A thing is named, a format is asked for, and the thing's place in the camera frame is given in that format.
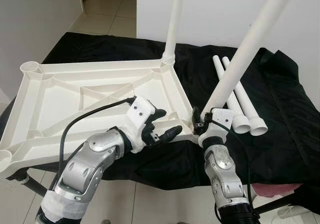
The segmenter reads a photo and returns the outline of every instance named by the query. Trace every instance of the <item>black cloth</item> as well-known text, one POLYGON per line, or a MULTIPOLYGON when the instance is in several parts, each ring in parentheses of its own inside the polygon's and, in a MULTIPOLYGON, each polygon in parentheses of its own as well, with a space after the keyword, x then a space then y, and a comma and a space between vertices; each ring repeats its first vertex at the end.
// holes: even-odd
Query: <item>black cloth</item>
MULTIPOLYGON (((159 59, 164 46, 150 40, 66 33, 43 64, 159 59)), ((231 59, 236 49, 176 46, 176 74, 191 105, 202 109, 218 83, 212 56, 231 59)), ((273 54, 262 48, 241 81, 268 126, 268 132, 262 136, 239 135, 249 153, 252 183, 319 183, 320 114, 299 83, 297 64, 280 51, 273 54)), ((0 118, 0 132, 9 111, 0 118)), ((226 145, 237 174, 246 183, 241 146, 232 135, 228 135, 226 145)), ((203 153, 202 148, 189 141, 145 148, 115 161, 103 176, 108 180, 131 179, 162 189, 209 185, 203 153)), ((37 168, 56 170, 57 164, 37 168)))
POLYGON ((302 185, 294 191, 292 205, 300 205, 304 208, 320 214, 320 186, 319 185, 302 185))

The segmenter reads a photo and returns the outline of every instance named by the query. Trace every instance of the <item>pipe end cap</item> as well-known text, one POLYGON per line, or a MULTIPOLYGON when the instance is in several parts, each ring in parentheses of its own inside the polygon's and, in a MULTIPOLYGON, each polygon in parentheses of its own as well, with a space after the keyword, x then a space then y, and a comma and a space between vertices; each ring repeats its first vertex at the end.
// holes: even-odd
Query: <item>pipe end cap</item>
POLYGON ((260 117, 254 117, 250 120, 251 131, 250 134, 253 136, 263 135, 268 131, 268 127, 263 119, 260 117))
POLYGON ((232 128, 237 134, 244 134, 251 129, 248 118, 244 115, 236 115, 232 119, 232 128))

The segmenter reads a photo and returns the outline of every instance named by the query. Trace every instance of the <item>white plastic pipe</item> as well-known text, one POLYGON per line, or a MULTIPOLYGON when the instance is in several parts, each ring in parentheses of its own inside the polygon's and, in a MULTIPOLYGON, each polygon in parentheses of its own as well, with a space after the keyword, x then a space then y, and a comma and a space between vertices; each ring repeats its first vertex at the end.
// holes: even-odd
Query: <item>white plastic pipe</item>
MULTIPOLYGON (((227 57, 223 57, 222 62, 225 66, 225 69, 227 70, 230 64, 229 59, 227 57)), ((239 100, 241 108, 244 111, 244 114, 249 119, 251 125, 250 134, 254 136, 265 134, 268 131, 268 128, 264 120, 261 119, 258 113, 256 112, 254 105, 252 104, 249 96, 247 95, 240 81, 235 86, 234 91, 239 100)))
POLYGON ((287 2, 288 0, 266 1, 258 14, 258 17, 251 25, 247 35, 236 51, 230 67, 226 70, 223 78, 219 81, 205 105, 201 113, 202 120, 204 119, 206 112, 209 112, 212 107, 221 108, 225 104, 230 93, 235 88, 259 50, 264 37, 277 21, 287 2))
POLYGON ((166 48, 162 55, 162 62, 167 65, 173 65, 175 63, 175 44, 177 42, 177 27, 181 17, 182 6, 184 0, 173 0, 172 11, 170 16, 168 35, 166 37, 166 48))
MULTIPOLYGON (((218 74, 218 77, 219 79, 221 79, 225 72, 222 66, 222 63, 218 55, 215 55, 212 59, 213 59, 213 63, 214 63, 216 72, 218 74)), ((233 130, 235 131, 235 133, 243 134, 250 131, 251 126, 248 118, 244 116, 244 113, 242 112, 240 104, 235 96, 236 95, 232 91, 229 98, 226 101, 226 104, 228 105, 228 108, 234 112, 233 119, 232 119, 233 130)))

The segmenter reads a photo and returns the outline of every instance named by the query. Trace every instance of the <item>metal rod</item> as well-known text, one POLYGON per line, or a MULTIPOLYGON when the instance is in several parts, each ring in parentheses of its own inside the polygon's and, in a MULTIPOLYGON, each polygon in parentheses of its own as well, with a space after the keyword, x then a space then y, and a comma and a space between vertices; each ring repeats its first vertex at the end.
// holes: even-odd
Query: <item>metal rod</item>
POLYGON ((166 37, 166 48, 162 55, 162 62, 167 65, 175 63, 175 44, 177 42, 177 27, 181 17, 184 0, 173 0, 172 11, 170 16, 168 35, 166 37))
POLYGON ((35 193, 39 194, 42 197, 44 197, 47 192, 47 188, 45 188, 43 185, 41 185, 39 182, 37 182, 35 179, 33 179, 30 176, 28 176, 28 179, 22 185, 25 185, 30 190, 34 191, 35 193))
POLYGON ((259 206, 259 207, 255 208, 255 211, 259 214, 265 213, 267 211, 274 210, 279 207, 291 204, 292 201, 294 200, 294 198, 295 198, 295 194, 293 193, 293 194, 287 195, 285 197, 282 197, 278 200, 274 200, 274 201, 267 203, 265 205, 259 206))
POLYGON ((263 39, 276 23, 288 1, 289 0, 266 1, 231 60, 230 67, 224 73, 223 78, 219 81, 205 105, 201 113, 202 120, 206 112, 209 112, 211 108, 223 107, 236 84, 240 81, 240 78, 255 57, 263 39))

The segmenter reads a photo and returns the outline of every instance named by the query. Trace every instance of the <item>black robotic finger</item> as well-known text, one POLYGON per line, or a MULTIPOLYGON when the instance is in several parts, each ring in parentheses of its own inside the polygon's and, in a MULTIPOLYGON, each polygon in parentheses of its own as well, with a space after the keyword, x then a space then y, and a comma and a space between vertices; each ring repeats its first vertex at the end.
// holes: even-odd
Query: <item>black robotic finger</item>
POLYGON ((155 113, 151 116, 151 121, 155 121, 161 117, 164 117, 166 115, 166 111, 163 109, 156 109, 155 113))
POLYGON ((169 130, 166 130, 164 134, 159 136, 160 142, 162 142, 162 144, 169 143, 181 132, 182 132, 182 126, 178 125, 178 126, 172 127, 169 130))

